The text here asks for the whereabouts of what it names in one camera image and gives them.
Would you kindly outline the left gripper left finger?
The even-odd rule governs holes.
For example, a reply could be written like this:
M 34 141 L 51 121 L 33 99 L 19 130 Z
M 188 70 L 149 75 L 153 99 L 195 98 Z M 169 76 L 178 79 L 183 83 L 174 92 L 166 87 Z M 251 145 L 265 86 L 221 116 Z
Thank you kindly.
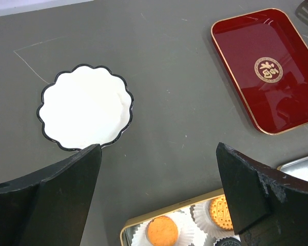
M 80 245 L 101 162 L 90 145 L 0 183 L 0 245 Z

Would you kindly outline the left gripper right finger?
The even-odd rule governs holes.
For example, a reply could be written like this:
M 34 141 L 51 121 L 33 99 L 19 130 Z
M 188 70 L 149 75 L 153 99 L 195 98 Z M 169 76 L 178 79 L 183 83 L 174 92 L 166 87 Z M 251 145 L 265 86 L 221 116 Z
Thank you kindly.
M 216 157 L 242 245 L 308 245 L 308 181 L 219 143 Z

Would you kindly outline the orange cookie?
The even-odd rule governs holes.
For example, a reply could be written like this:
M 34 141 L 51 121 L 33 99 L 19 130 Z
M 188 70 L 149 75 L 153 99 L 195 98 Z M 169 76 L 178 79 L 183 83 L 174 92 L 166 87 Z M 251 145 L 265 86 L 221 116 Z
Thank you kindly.
M 172 246 L 178 236 L 177 225 L 167 216 L 157 217 L 148 224 L 147 238 L 154 246 Z
M 229 213 L 225 195 L 219 196 L 210 202 L 209 214 L 212 221 L 223 230 L 233 230 L 232 219 Z

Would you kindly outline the black sandwich cookie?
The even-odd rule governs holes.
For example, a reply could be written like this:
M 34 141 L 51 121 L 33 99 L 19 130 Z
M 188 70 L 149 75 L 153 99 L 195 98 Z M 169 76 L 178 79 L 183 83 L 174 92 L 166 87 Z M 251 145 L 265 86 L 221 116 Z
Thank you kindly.
M 217 239 L 214 246 L 241 246 L 241 241 L 234 237 Z

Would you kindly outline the orange cookie top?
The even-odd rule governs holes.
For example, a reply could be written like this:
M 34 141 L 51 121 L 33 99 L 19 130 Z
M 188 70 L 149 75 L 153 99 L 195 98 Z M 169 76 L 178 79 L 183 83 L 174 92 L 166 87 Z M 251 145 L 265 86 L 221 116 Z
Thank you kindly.
M 178 236 L 177 225 L 167 216 L 157 217 L 148 224 L 147 238 L 154 246 L 172 246 Z

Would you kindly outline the white scalloped dish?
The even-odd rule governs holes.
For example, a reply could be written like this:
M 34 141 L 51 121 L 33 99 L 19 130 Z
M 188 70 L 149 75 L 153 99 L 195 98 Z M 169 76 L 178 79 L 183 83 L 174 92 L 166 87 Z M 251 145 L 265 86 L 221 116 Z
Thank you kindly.
M 57 74 L 41 92 L 36 115 L 42 135 L 64 151 L 117 142 L 133 118 L 126 80 L 105 66 L 79 64 Z

